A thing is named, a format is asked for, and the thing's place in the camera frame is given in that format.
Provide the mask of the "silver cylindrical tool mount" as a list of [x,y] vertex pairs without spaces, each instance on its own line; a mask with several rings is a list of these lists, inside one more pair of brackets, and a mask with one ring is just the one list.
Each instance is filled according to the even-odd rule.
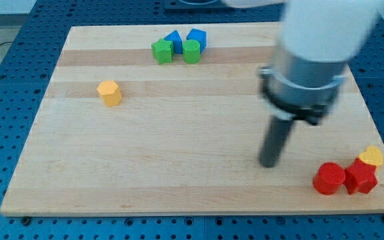
[[261,94],[278,117],[320,124],[329,114],[344,82],[345,61],[314,61],[277,44],[270,64],[261,68]]

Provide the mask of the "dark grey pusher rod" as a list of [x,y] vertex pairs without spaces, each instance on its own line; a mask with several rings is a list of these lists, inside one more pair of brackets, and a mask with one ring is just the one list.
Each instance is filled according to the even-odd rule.
[[294,120],[292,119],[271,118],[263,146],[259,152],[259,162],[262,166],[276,166],[293,126]]

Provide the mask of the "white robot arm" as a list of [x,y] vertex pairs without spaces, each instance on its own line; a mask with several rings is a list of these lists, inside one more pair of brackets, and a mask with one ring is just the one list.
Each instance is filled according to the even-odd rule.
[[285,1],[270,64],[262,67],[261,95],[272,117],[259,153],[276,166],[296,121],[320,124],[344,82],[347,62],[358,54],[379,18],[382,0]]

